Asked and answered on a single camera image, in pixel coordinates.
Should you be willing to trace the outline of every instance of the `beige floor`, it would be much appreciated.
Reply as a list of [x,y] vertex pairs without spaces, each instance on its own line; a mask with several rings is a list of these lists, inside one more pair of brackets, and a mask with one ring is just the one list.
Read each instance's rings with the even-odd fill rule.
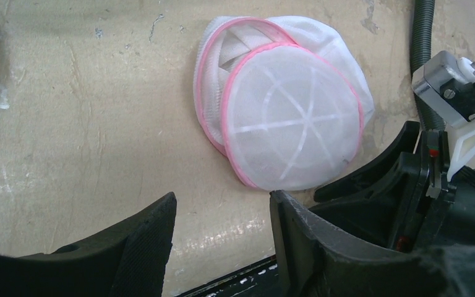
[[[410,2],[0,0],[0,85],[10,105],[0,109],[0,253],[52,252],[174,191],[163,296],[274,254],[268,194],[238,181],[195,118],[203,30],[218,15],[296,14],[335,27],[376,105],[353,170],[416,117]],[[433,52],[475,59],[475,0],[436,7]],[[297,194],[305,203],[310,195]]]

